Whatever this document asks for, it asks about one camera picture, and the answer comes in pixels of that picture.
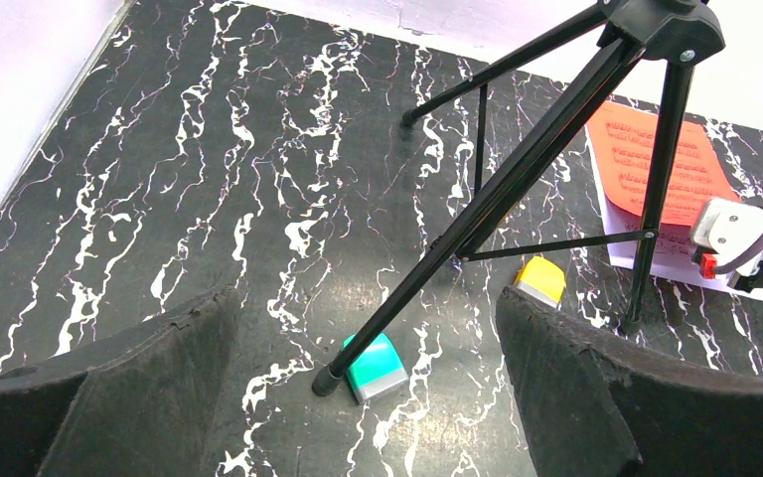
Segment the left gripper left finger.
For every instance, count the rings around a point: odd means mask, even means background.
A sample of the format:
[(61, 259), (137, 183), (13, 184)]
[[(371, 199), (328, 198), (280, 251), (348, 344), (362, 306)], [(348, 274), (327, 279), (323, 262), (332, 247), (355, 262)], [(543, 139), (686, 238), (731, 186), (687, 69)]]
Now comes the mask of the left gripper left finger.
[(240, 320), (232, 286), (0, 377), (0, 476), (192, 476)]

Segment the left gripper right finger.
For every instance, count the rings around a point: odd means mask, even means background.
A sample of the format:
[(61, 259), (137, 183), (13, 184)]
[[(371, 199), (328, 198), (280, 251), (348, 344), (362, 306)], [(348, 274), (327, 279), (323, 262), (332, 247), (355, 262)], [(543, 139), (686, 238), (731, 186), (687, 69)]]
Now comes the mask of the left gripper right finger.
[(514, 287), (496, 328), (540, 476), (763, 476), (763, 378), (639, 346)]

